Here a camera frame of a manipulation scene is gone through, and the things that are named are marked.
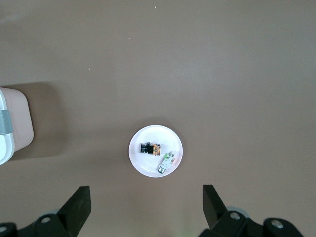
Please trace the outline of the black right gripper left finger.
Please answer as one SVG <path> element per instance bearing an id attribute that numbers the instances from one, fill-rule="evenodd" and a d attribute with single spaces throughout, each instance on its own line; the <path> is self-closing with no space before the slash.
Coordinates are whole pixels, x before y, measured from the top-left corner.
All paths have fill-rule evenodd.
<path id="1" fill-rule="evenodd" d="M 91 213 L 89 186 L 80 186 L 57 213 L 45 214 L 18 229 L 13 222 L 0 224 L 2 237 L 76 237 Z"/>

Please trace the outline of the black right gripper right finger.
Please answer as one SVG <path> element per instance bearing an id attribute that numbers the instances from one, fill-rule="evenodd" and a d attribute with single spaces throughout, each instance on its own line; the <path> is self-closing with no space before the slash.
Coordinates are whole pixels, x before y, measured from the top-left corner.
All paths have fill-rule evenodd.
<path id="1" fill-rule="evenodd" d="M 228 210 L 213 185 L 203 185 L 203 211 L 208 229 L 201 237 L 301 237 L 289 221 L 267 218 L 260 225 L 239 211 Z"/>

